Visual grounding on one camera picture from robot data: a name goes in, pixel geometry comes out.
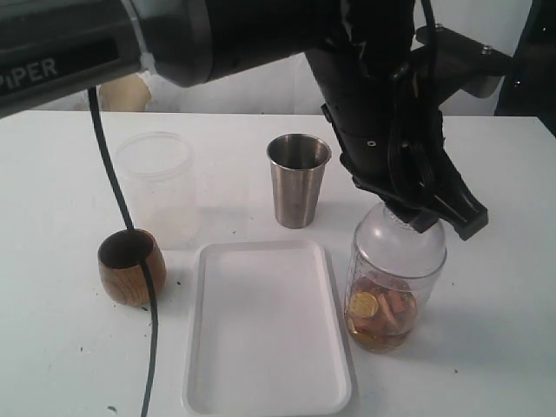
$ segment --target table surface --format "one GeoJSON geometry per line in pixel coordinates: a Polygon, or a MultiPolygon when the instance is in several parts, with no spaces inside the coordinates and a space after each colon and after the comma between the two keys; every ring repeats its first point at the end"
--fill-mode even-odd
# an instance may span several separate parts
{"type": "MultiPolygon", "coordinates": [[[[149,130],[185,136],[196,153],[201,232],[166,252],[153,416],[183,416],[189,284],[211,242],[309,238],[334,264],[342,297],[352,233],[377,197],[357,190],[320,116],[106,114],[112,150],[149,130]],[[277,225],[267,143],[305,132],[330,144],[314,223],[277,225]]],[[[354,398],[341,416],[549,415],[556,408],[556,139],[533,118],[447,117],[447,151],[491,222],[461,242],[422,322],[392,354],[349,342],[354,398]]],[[[96,250],[122,221],[87,113],[27,112],[0,121],[3,303],[0,415],[137,416],[150,312],[103,292],[96,250]]]]}

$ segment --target wooden cup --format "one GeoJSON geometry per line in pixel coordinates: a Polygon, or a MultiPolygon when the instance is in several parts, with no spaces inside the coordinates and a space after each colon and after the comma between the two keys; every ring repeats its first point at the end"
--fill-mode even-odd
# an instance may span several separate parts
{"type": "Polygon", "coordinates": [[[147,283],[137,259],[147,258],[147,265],[158,295],[166,281],[166,265],[155,238],[137,229],[123,230],[108,237],[98,249],[98,267],[103,287],[110,298],[128,306],[149,302],[147,283]]]}

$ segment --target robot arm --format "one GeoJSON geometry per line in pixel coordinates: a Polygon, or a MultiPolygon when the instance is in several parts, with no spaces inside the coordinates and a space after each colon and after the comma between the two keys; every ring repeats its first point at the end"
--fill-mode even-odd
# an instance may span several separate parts
{"type": "Polygon", "coordinates": [[[355,185],[467,239],[487,210],[444,152],[436,49],[412,53],[413,36],[414,0],[11,0],[0,117],[145,67],[188,87],[305,52],[355,185]]]}

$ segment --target gold coin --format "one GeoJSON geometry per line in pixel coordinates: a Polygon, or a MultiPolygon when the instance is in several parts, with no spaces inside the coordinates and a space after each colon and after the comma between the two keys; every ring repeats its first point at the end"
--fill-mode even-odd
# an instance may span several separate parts
{"type": "Polygon", "coordinates": [[[367,319],[373,317],[379,310],[379,302],[374,295],[367,292],[358,292],[349,300],[349,313],[354,317],[367,319]]]}

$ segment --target white tray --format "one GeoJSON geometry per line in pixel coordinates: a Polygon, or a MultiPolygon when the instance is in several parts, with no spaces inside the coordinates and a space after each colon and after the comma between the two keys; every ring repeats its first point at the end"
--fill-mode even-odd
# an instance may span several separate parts
{"type": "Polygon", "coordinates": [[[192,414],[332,414],[351,396],[324,249],[207,246],[198,256],[183,405],[192,414]]]}

